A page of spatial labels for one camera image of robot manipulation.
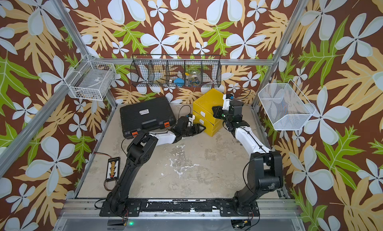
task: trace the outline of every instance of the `floral wallpaper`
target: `floral wallpaper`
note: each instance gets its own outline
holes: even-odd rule
[[[0,0],[0,153],[80,55],[49,0]],[[0,230],[52,230],[105,127],[107,102],[66,98],[0,178]]]
[[[298,0],[62,0],[95,57],[267,59]]]
[[[310,0],[271,82],[292,79],[316,111],[297,131],[259,112],[306,230],[383,230],[382,12],[383,0]]]

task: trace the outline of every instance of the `white mesh basket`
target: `white mesh basket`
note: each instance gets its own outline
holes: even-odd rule
[[[113,63],[84,57],[76,67],[77,75],[68,84],[73,95],[87,100],[104,100],[115,79],[116,69]]]
[[[275,130],[300,130],[315,111],[292,80],[267,84],[258,97]]]

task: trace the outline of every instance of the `yellow drawer unit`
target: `yellow drawer unit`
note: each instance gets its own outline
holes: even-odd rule
[[[214,106],[223,106],[223,94],[216,89],[211,89],[193,102],[193,111],[208,120],[212,124],[222,123],[221,119],[213,117]]]
[[[222,128],[222,120],[213,117],[214,106],[223,106],[223,94],[216,89],[211,89],[193,102],[195,122],[206,127],[205,132],[213,136]]]
[[[194,123],[199,123],[199,124],[202,124],[203,126],[205,126],[206,127],[205,132],[209,136],[215,135],[215,133],[217,133],[219,131],[219,129],[221,129],[223,127],[223,125],[222,125],[223,120],[221,120],[221,122],[218,122],[216,124],[212,124],[195,111],[193,111],[193,115],[195,115]]]

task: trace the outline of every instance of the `black wire basket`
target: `black wire basket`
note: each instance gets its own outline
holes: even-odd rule
[[[221,56],[202,59],[148,59],[133,58],[131,81],[135,87],[218,87],[221,85]]]

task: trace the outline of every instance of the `concrete floor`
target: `concrete floor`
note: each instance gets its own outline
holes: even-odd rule
[[[182,105],[171,104],[178,115]],[[121,157],[120,173],[126,162],[121,150],[122,128],[119,109],[108,126],[98,152]],[[181,116],[188,114],[184,107]],[[255,128],[249,106],[242,109],[243,120]],[[126,149],[131,139],[124,141]],[[80,189],[79,198],[104,198],[109,193],[103,187],[108,157],[96,155]],[[130,189],[130,198],[232,198],[245,183],[242,170],[249,155],[230,132],[222,128],[213,137],[205,132],[186,137],[175,144],[157,146],[152,157],[139,170]],[[114,182],[107,183],[112,188]],[[262,198],[278,198],[275,192]]]

